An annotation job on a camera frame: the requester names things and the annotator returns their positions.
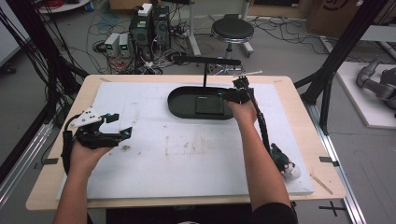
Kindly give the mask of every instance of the black sleeve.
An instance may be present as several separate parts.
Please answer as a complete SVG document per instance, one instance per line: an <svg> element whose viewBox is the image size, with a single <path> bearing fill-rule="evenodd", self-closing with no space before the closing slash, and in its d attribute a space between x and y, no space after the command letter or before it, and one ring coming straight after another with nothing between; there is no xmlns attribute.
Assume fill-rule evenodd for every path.
<svg viewBox="0 0 396 224"><path fill-rule="evenodd" d="M251 224L296 224L293 210L283 203L267 203L254 210Z"/></svg>

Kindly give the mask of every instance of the wooden table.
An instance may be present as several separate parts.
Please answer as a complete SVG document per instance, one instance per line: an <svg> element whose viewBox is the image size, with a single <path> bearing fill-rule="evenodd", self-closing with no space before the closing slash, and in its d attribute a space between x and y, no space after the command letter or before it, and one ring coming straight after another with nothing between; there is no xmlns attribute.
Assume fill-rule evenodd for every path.
<svg viewBox="0 0 396 224"><path fill-rule="evenodd" d="M342 199L346 196L344 186L335 172L331 162L321 162L319 157L328 157L317 131L309 118L300 96L288 77L249 77L251 83L273 83L284 107L297 145L301 150L304 163L315 192L308 195L290 195L292 201L302 200L331 200ZM208 83L230 83L235 77L210 76ZM161 82L161 83L197 83L202 84L202 76L111 76L92 75L85 79L80 92L74 102L68 118L81 113L88 108L95 98L96 92L103 82ZM56 196L64 178L62 165L63 141L62 132L58 135L49 154L49 159L59 159L57 164L45 165L38 177L35 186L26 203L29 210L56 209ZM222 204L222 203L249 203L248 196L217 196L194 198L161 198L161 199L116 199L116 200L89 200L90 208L114 208L134 206L166 206L183 204Z"/></svg>

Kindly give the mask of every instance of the human arm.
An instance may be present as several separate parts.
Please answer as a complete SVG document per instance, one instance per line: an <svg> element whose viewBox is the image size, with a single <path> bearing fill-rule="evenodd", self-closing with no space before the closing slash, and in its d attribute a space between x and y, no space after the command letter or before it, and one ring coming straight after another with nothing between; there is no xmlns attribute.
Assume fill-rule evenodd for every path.
<svg viewBox="0 0 396 224"><path fill-rule="evenodd" d="M70 170L64 184L54 224L87 223L87 185L92 170L111 147L89 149L78 141L73 145Z"/></svg>
<svg viewBox="0 0 396 224"><path fill-rule="evenodd" d="M242 137L247 186L252 210L268 203L290 206L289 194L280 172L254 127L256 110L251 101L242 105L227 102L233 111Z"/></svg>

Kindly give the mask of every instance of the gray floor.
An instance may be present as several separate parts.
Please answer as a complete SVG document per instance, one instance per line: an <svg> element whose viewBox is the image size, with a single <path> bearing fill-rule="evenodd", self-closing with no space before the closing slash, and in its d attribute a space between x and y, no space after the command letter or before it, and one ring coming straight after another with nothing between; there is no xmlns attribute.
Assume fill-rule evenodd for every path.
<svg viewBox="0 0 396 224"><path fill-rule="evenodd" d="M104 71L98 71L98 64L94 65L95 61L92 62L82 50L88 51L100 67L106 68L105 58L92 51L94 42L106 39L106 35L98 34L98 30L105 33L106 27L101 28L98 23L121 22L119 26L113 27L113 32L122 32L129 25L128 18L128 12L113 13L106 9L106 5L91 13L77 9L56 15L61 32L68 46L72 48L73 56L90 74L99 74ZM196 27L203 25L198 33L208 34L210 29L207 28L210 28L211 21L210 17L196 19ZM305 31L304 21L298 22L302 27L290 24L288 31L299 34L300 37L310 35ZM266 25L262 28L269 30L271 27ZM279 29L268 31L268 33L280 37ZM250 58L247 58L239 48L233 51L233 57L242 61L247 72L262 70L265 75L288 76L293 81L297 81L316 72L326 60L327 55L317 39L306 39L305 43L311 43L320 54L315 53L310 45L291 44L275 39L268 33L256 28L255 35L250 41L255 52ZM284 35L285 38L296 37L296 35L286 34L285 30ZM198 35L197 40L203 56L218 57L225 52L226 45L214 37ZM381 49L367 42L359 43L351 55L354 58L348 58L349 61L370 61L375 55L381 55L385 62L394 63ZM2 71L0 75L0 103L2 105L0 107L2 115L0 118L2 123L0 162L3 162L9 151L14 148L41 110L45 100L44 84L38 76L35 76L32 65L23 53L18 53L11 62L17 67L17 73L11 75ZM202 74L204 67L202 65L196 67L195 64L171 66L164 68L163 72L165 74ZM40 172L34 169L34 165L39 162L41 154L50 145L50 140L56 136L57 132L57 130L52 132L49 142L42 148L32 167L0 211L0 223L51 222L53 211L27 211L24 205ZM337 78L334 79L332 89L329 132L367 223L396 223L394 213L396 177L392 174L393 163L396 161L396 131L366 128ZM347 213L343 210L337 210L335 214L329 209L319 209L320 206L331 206L329 201L298 202L297 204L296 210L300 223L350 223ZM333 205L344 207L341 201L333 201ZM95 223L105 223L104 210L92 210L91 213Z"/></svg>

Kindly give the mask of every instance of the human hand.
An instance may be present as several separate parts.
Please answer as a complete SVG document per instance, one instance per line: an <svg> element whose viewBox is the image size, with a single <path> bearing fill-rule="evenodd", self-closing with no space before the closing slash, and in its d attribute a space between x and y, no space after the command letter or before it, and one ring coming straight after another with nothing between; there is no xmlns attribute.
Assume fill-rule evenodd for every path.
<svg viewBox="0 0 396 224"><path fill-rule="evenodd" d="M251 100L242 105L231 101L226 101L226 104L233 111L233 117L236 119L239 125L254 124L254 122L257 120L257 111L254 108Z"/></svg>
<svg viewBox="0 0 396 224"><path fill-rule="evenodd" d="M99 160L111 150L112 147L99 147L90 149L84 147L79 141L73 145L70 158L69 175L82 175L89 177Z"/></svg>

